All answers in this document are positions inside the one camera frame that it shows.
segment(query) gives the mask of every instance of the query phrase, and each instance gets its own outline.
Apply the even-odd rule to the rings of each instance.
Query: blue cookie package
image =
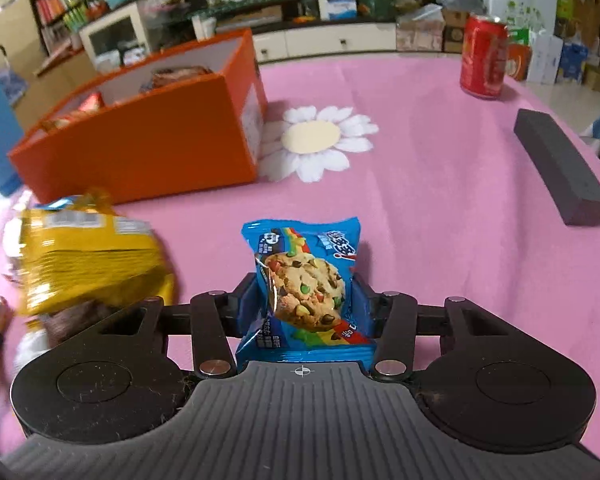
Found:
[[[368,302],[353,282],[360,222],[258,220],[242,228],[256,258],[258,299],[243,301],[246,335],[236,351],[248,361],[359,361],[376,349]]]

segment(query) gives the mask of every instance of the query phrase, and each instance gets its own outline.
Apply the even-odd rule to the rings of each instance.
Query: dark gray block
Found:
[[[251,362],[200,383],[142,436],[80,446],[34,435],[3,461],[27,480],[588,480],[600,471],[576,446],[529,455],[466,446],[433,426],[405,386],[375,382],[355,363],[304,368]]]
[[[554,119],[521,109],[514,131],[566,225],[600,225],[600,183]]]

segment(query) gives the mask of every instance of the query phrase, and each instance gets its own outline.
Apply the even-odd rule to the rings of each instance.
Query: can top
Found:
[[[472,14],[471,16],[473,19],[478,20],[479,22],[497,23],[498,25],[504,25],[505,27],[507,26],[504,20],[498,16],[488,16],[486,14]]]

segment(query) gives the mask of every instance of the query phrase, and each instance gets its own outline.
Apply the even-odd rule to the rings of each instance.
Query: pink tablecloth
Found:
[[[231,290],[253,269],[240,236],[246,221],[359,216],[360,270],[376,290],[401,290],[429,304],[471,298],[583,366],[598,391],[584,444],[600,456],[600,227],[562,223],[513,133],[520,107],[544,107],[511,80],[503,100],[475,99],[459,89],[458,74],[458,61],[449,59],[336,58],[265,67],[269,119],[302,106],[352,107],[378,126],[376,133],[365,130],[373,148],[347,153],[350,168],[327,170],[311,184],[292,174],[118,210],[151,222],[164,239],[182,301]],[[600,163],[563,127],[600,179]],[[0,294],[16,298],[1,278]],[[14,322],[8,370],[21,334]],[[186,340],[171,347],[179,364],[190,362],[189,354]],[[22,440],[0,394],[0,452]]]

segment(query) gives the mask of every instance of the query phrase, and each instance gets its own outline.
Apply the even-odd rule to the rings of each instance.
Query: yellow snack bag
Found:
[[[27,209],[20,241],[24,316],[89,300],[119,308],[148,296],[172,302],[174,276],[149,224],[117,216],[99,197],[74,198],[61,210]]]

